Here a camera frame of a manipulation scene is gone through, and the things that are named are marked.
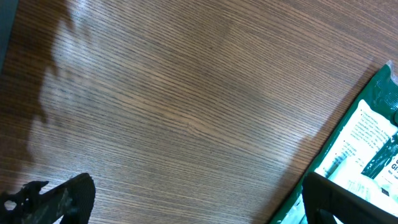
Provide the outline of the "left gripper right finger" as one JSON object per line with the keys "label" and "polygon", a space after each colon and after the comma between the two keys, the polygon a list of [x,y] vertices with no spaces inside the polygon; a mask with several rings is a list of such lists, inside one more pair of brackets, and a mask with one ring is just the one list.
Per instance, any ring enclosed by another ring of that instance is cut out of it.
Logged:
{"label": "left gripper right finger", "polygon": [[356,196],[321,175],[310,172],[302,182],[308,224],[395,224],[397,217]]}

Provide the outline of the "green foil packet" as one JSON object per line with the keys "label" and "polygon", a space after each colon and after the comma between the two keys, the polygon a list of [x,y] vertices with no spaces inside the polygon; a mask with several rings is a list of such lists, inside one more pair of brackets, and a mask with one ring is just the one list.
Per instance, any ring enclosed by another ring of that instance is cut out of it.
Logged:
{"label": "green foil packet", "polygon": [[397,217],[397,72],[393,61],[359,93],[271,223],[308,223],[302,182],[310,172]]}

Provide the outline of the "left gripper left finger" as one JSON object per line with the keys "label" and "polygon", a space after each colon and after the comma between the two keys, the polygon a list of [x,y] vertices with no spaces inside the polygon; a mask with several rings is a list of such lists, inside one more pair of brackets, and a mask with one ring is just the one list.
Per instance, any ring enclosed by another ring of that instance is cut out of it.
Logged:
{"label": "left gripper left finger", "polygon": [[89,222],[95,202],[95,184],[88,173],[41,194],[47,181],[24,184],[15,194],[1,194],[1,223],[79,223]]}

